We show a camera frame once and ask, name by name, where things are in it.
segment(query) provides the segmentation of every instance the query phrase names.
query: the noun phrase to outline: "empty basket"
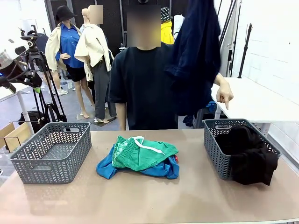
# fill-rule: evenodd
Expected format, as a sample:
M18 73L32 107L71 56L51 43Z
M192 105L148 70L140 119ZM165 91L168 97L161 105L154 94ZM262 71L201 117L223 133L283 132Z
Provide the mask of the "empty basket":
M90 123L52 122L14 152L10 160L23 183L70 183L91 146Z
M260 133L249 121L245 119L209 119L204 120L205 123L205 138L204 145L207 153L209 154L215 169L217 170L221 179L232 180L231 166L229 164L230 155L225 155L215 138L219 134L227 134L231 128L235 126L244 125L252 128L259 135L261 140L266 143L270 152L276 153L281 156L281 152L277 150L267 138Z

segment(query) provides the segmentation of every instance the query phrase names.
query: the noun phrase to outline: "black bag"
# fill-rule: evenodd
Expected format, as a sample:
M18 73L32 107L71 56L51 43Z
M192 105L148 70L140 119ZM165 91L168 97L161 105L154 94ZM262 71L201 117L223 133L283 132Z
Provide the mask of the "black bag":
M33 127L34 133L38 132L42 127L45 126L45 118L44 114L42 112L39 112L40 115L38 115L38 111L28 111L28 115ZM24 115L21 113L21 118L19 119L19 125L23 124L25 122Z

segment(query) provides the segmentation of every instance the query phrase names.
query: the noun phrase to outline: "person's left hand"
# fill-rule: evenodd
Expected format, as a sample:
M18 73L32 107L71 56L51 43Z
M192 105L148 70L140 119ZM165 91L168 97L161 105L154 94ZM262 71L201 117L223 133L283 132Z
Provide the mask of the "person's left hand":
M225 103L226 109L228 109L228 103L234 98L229 83L223 83L217 92L217 102Z

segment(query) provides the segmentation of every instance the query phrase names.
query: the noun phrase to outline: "blue shirt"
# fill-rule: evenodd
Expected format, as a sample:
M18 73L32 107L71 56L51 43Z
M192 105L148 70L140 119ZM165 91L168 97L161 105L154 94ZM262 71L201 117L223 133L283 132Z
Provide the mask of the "blue shirt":
M83 68L84 63L75 58L75 51L80 39L80 36L76 28L71 27L68 29L64 24L61 24L61 36L60 36L60 50L56 54L56 60L60 58L60 54L68 54L71 57L69 59L64 59L64 64L69 65L72 68Z

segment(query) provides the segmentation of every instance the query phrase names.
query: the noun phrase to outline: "blue garment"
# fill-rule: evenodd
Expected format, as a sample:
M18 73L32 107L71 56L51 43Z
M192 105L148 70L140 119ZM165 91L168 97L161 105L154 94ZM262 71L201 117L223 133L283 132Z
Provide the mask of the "blue garment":
M116 172L124 170L122 168L115 168L112 166L113 151L114 146L112 147L108 156L106 156L96 167L97 173L108 180L111 179ZM179 165L175 160L175 156L170 156L158 165L142 170L140 173L150 176L165 176L168 179L177 179L179 174Z
M190 115L211 100L211 88L220 70L220 26L214 1L189 0L187 16L166 71L172 85L178 115Z
M61 24L61 36L60 36L60 50L56 54L56 60L60 58L60 54L68 54L71 57L64 59L64 64L69 65L72 68L79 69L84 67L84 63L75 58L75 51L80 39L76 28L71 27L68 29L64 24Z

